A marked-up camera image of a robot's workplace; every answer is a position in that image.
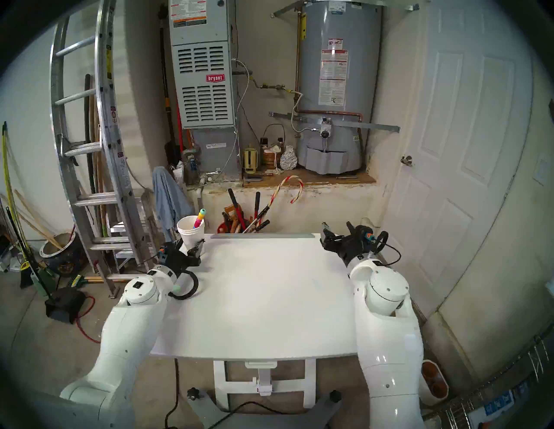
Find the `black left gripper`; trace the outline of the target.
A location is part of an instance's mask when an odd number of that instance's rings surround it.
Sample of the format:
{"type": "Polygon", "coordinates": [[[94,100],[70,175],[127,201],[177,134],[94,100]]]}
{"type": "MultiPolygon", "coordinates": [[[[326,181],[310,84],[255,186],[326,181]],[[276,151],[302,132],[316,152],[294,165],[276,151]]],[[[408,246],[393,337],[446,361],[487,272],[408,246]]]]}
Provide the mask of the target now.
{"type": "Polygon", "coordinates": [[[200,265],[200,257],[205,240],[201,239],[189,250],[182,247],[181,240],[176,240],[173,243],[163,243],[158,248],[158,263],[168,267],[176,275],[180,275],[187,271],[189,267],[198,267],[200,265]]]}

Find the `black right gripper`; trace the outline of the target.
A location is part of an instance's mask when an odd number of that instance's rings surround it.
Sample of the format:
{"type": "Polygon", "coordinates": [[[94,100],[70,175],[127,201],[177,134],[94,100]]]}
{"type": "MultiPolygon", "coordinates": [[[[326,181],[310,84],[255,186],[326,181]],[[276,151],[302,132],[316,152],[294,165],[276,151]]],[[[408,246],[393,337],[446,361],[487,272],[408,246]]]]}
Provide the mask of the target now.
{"type": "Polygon", "coordinates": [[[364,254],[377,254],[376,239],[372,239],[371,227],[355,227],[346,222],[349,235],[334,234],[327,223],[321,223],[321,244],[324,250],[336,253],[341,261],[348,264],[364,254]]]}

